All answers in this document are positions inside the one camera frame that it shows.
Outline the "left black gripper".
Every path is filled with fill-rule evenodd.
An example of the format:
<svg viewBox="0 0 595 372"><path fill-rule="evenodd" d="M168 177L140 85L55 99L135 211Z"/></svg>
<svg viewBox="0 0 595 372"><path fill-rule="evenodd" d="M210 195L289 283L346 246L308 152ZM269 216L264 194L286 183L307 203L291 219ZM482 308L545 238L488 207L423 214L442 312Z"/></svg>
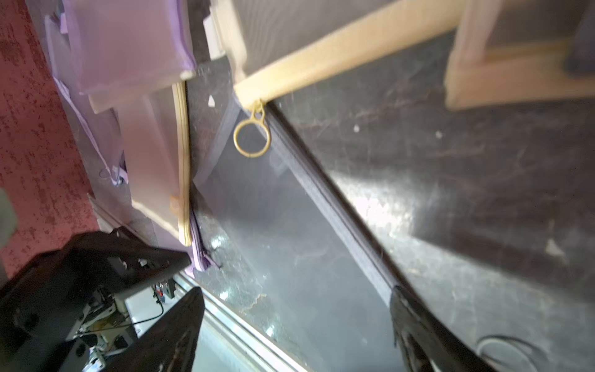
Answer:
<svg viewBox="0 0 595 372"><path fill-rule="evenodd" d="M36 255L1 288L1 369L84 370L91 347L75 335L96 291L127 299L190 263L184 252L105 232Z"/></svg>

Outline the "dark grey mesh pouch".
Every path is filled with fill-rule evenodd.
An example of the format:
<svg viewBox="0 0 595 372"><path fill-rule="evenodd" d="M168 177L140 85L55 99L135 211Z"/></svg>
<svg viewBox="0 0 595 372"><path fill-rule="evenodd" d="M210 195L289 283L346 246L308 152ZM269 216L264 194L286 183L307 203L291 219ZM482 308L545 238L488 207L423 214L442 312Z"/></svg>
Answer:
<svg viewBox="0 0 595 372"><path fill-rule="evenodd" d="M195 185L257 294L256 327L312 371L402 371L387 299L278 148L251 159L263 132L234 133L246 113L230 100Z"/></svg>

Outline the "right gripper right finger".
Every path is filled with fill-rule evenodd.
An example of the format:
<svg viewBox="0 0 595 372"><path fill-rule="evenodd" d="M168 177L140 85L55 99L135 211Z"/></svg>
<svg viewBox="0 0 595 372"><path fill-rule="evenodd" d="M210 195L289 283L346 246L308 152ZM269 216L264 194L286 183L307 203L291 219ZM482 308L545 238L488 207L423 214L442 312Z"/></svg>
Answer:
<svg viewBox="0 0 595 372"><path fill-rule="evenodd" d="M407 371L492 371L406 288L390 296L395 342Z"/></svg>

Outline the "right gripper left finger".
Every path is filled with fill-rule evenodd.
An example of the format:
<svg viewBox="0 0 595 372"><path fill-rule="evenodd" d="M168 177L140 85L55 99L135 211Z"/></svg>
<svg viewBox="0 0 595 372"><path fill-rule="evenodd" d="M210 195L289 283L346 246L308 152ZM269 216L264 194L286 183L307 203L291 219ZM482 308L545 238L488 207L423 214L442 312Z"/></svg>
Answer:
<svg viewBox="0 0 595 372"><path fill-rule="evenodd" d="M203 292L192 288L104 370L191 371L204 314Z"/></svg>

